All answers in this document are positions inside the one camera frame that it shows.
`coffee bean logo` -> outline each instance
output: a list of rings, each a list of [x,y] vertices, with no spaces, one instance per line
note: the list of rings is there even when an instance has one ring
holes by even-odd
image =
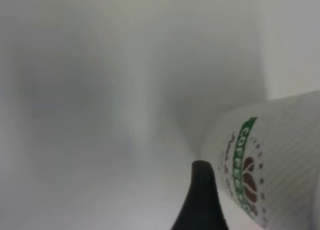
[[[251,211],[254,215],[258,215],[257,208],[255,203],[257,202],[257,185],[252,176],[253,171],[255,170],[255,161],[252,157],[247,157],[244,160],[243,170],[242,170],[242,182],[244,194],[248,200],[247,204],[249,205]]]

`paper cup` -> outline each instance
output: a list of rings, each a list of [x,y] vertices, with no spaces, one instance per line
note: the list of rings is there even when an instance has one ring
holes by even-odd
[[[223,115],[201,157],[218,188],[264,229],[316,229],[320,92]]]

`black tip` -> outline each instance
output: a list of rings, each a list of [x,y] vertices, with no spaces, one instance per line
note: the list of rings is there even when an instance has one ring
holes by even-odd
[[[228,230],[209,162],[192,163],[191,185],[172,230]]]

